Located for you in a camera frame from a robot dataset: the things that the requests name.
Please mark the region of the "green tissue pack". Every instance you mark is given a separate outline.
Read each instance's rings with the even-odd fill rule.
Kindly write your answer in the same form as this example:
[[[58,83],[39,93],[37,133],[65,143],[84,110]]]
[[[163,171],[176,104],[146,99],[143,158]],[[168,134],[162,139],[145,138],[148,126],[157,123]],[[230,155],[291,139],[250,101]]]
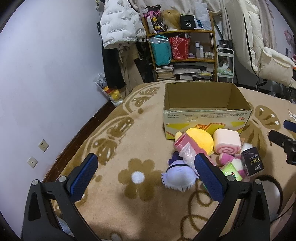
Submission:
[[[237,181],[241,181],[243,179],[231,162],[224,165],[221,168],[221,171],[225,176],[233,176]]]

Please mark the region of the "pink swiss roll plush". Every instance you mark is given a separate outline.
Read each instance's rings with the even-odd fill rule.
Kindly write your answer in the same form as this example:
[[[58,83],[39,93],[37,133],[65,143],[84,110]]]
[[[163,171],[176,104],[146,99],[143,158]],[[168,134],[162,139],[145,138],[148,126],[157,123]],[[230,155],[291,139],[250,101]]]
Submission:
[[[237,131],[219,128],[213,133],[216,154],[237,154],[241,150],[240,135]]]

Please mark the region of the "white purple plush doll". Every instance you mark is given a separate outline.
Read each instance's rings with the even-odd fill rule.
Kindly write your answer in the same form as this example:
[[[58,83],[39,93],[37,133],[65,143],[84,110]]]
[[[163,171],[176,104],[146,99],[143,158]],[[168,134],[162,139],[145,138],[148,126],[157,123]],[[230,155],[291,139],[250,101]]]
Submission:
[[[180,192],[189,190],[197,179],[199,179],[199,176],[184,162],[177,151],[168,160],[168,168],[161,175],[162,184],[166,188]]]

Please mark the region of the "pink packaged soft item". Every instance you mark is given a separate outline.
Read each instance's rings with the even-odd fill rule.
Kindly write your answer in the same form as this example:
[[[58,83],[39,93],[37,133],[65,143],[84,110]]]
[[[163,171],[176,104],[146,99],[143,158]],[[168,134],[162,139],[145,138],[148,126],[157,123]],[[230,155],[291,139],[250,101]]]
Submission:
[[[198,175],[198,172],[195,168],[195,157],[197,153],[194,151],[194,149],[187,144],[184,148],[181,149],[181,152],[179,153],[179,156],[183,158],[183,161],[185,164],[187,164],[189,167],[193,169],[193,171]]]

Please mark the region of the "yellow plush toy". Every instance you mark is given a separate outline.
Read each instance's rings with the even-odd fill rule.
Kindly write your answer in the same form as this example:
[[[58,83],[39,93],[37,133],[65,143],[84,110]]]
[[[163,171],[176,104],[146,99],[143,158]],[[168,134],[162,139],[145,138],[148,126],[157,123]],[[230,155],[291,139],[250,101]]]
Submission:
[[[214,140],[205,130],[199,128],[189,128],[184,133],[177,132],[174,147],[180,153],[181,149],[189,144],[194,151],[210,156],[213,154]]]

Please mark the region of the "pink white plush bunny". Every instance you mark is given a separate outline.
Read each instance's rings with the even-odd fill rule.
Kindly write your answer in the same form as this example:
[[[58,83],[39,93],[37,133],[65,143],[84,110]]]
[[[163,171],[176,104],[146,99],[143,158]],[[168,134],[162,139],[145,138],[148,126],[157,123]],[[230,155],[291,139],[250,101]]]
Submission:
[[[241,158],[232,156],[230,154],[222,153],[219,156],[219,162],[220,164],[222,164],[223,167],[231,163],[242,179],[246,177],[244,163],[241,160]]]

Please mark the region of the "wooden shelf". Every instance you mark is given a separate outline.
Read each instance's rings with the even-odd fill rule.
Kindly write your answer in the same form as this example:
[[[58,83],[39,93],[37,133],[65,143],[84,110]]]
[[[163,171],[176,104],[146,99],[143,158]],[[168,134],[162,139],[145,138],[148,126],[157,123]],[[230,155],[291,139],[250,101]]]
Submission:
[[[207,24],[195,15],[182,15],[175,9],[161,10],[160,5],[144,9],[142,21],[147,33],[156,81],[175,80],[184,74],[212,80],[211,70],[189,64],[211,64],[216,67],[213,17]]]

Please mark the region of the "red bag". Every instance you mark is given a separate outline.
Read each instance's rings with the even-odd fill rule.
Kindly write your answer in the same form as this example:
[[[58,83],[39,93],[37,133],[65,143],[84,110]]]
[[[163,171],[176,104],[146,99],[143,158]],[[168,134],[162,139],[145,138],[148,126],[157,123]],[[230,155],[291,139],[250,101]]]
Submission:
[[[189,57],[189,38],[170,37],[171,52],[174,60],[186,60]]]

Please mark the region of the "stack of books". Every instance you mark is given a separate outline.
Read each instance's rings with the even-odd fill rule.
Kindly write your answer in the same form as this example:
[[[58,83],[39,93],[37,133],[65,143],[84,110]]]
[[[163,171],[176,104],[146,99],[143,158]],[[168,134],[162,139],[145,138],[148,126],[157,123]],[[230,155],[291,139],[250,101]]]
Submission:
[[[175,80],[173,65],[156,67],[156,74],[157,74],[158,81]]]

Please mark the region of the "black box marked 40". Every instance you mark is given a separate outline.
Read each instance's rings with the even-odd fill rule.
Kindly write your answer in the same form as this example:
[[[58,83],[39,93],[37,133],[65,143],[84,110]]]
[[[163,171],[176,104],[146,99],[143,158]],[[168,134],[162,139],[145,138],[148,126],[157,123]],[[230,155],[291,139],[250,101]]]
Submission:
[[[193,15],[180,15],[180,24],[182,30],[193,30],[196,27]]]

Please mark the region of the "plastic bag of toys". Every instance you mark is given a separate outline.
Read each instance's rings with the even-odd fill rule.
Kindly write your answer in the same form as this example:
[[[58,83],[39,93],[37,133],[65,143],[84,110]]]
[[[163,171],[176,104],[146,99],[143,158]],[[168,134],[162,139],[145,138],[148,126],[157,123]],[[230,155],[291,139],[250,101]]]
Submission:
[[[108,87],[104,73],[98,74],[94,79],[94,83],[115,107],[119,106],[123,102],[123,98],[119,90],[116,88]]]

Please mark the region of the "beige coat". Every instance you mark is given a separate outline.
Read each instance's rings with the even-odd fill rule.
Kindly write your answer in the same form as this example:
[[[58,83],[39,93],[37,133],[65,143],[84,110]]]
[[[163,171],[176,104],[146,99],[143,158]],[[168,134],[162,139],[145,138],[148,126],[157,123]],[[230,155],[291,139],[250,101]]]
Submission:
[[[136,86],[144,83],[142,76],[140,75],[140,72],[134,62],[134,60],[139,59],[139,53],[136,44],[132,44],[119,50],[118,55],[118,63],[121,69],[123,81],[125,83],[124,87],[119,87],[119,92],[123,98],[126,98]]]

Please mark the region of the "white puffer jacket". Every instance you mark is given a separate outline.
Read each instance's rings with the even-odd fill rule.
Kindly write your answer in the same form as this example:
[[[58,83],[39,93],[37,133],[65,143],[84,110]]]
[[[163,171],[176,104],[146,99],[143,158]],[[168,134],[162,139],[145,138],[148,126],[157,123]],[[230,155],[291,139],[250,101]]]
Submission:
[[[106,1],[100,20],[102,45],[105,49],[121,49],[146,38],[139,13],[129,1]]]

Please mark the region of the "wall socket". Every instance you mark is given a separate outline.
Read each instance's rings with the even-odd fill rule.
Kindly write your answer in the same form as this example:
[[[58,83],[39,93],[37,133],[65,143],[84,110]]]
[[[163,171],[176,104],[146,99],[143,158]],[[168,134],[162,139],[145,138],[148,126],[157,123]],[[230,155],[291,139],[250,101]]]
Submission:
[[[49,144],[48,144],[45,140],[42,140],[42,141],[38,144],[38,147],[39,147],[43,152],[46,152],[46,150],[47,150],[48,147],[49,147]]]
[[[38,161],[34,158],[34,157],[29,157],[29,159],[27,160],[27,163],[32,167],[35,168]]]

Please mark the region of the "wall socket upper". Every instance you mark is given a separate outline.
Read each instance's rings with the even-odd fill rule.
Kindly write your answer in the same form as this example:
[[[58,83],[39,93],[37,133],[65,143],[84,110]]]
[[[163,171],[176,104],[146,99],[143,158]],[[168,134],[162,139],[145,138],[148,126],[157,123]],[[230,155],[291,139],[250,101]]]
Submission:
[[[48,144],[45,140],[42,140],[42,141],[38,144],[38,147],[39,147],[43,152],[46,152],[46,150],[47,150],[48,147],[49,147],[49,144]]]

